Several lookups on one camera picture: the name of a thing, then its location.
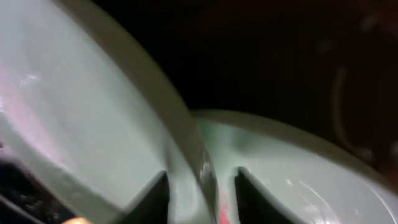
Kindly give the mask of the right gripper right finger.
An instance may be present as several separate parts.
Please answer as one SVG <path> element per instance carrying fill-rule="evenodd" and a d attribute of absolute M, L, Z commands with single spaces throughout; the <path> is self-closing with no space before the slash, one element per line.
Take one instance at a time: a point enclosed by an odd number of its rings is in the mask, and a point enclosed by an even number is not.
<path fill-rule="evenodd" d="M 245 167 L 234 177 L 238 217 L 242 224 L 294 224 L 298 216 L 284 207 Z"/>

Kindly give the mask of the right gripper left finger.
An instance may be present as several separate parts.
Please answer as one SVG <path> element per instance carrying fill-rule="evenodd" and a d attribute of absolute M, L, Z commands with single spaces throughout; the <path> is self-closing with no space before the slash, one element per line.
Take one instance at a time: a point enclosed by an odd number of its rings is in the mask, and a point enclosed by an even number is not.
<path fill-rule="evenodd" d="M 114 224 L 168 224 L 169 202 L 167 173 L 160 171 Z"/>

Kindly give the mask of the mint plate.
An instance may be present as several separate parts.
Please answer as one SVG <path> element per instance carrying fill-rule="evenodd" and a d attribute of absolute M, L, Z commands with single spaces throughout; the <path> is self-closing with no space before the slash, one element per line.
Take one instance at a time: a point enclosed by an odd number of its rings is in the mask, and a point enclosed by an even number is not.
<path fill-rule="evenodd" d="M 241 223 L 259 210 L 236 195 L 238 174 L 294 223 L 397 222 L 397 189 L 338 146 L 252 114 L 194 115 L 214 163 L 221 223 Z"/>
<path fill-rule="evenodd" d="M 216 223 L 193 116 L 155 60 L 91 1 L 1 2 L 1 141 L 93 223 L 166 175 L 169 223 Z"/>

